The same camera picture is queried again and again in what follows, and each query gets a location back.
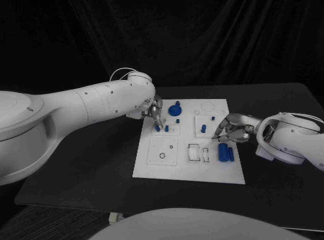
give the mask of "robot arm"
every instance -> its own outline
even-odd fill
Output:
[[[250,115],[230,113],[217,126],[211,140],[243,143],[249,134],[254,134],[257,156],[295,165],[306,159],[324,171],[324,133],[318,133],[319,126],[312,121],[293,115],[279,113],[260,120]]]
[[[151,117],[162,128],[161,107],[142,72],[132,72],[126,80],[42,95],[0,91],[0,185],[27,177],[61,139],[84,126],[126,115]]]

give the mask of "black backdrop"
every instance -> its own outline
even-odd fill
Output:
[[[1,91],[64,91],[120,67],[158,87],[298,82],[324,106],[324,0],[0,0]]]

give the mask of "blue round piece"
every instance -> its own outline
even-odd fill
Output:
[[[205,133],[207,126],[202,124],[200,132],[204,134]]]
[[[233,148],[231,147],[227,148],[227,154],[228,154],[228,161],[233,162],[234,161],[234,154],[233,154]]]
[[[178,101],[175,101],[175,104],[169,106],[166,112],[171,116],[178,116],[181,114],[181,107]]]
[[[220,162],[228,161],[228,146],[226,143],[217,145],[217,159]]]

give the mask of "robotic hand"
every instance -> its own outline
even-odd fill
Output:
[[[321,119],[299,113],[279,113],[263,120],[237,113],[228,113],[220,122],[211,140],[214,142],[243,143],[250,134],[256,135],[254,154],[267,160],[277,159],[299,165],[306,159],[324,171],[324,133],[309,118],[324,124]]]
[[[31,95],[0,91],[0,185],[27,177],[61,139],[84,126],[122,115],[161,124],[162,100],[152,80],[132,71],[126,80]]]

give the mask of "table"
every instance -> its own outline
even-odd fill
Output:
[[[226,99],[228,112],[262,119],[289,112],[324,120],[299,83],[158,87],[155,93],[162,99]],[[132,178],[140,128],[140,120],[122,116],[71,132],[27,178],[15,203],[125,214],[198,208],[324,231],[324,172],[306,160],[290,165],[257,157],[252,137],[237,144],[244,185]]]

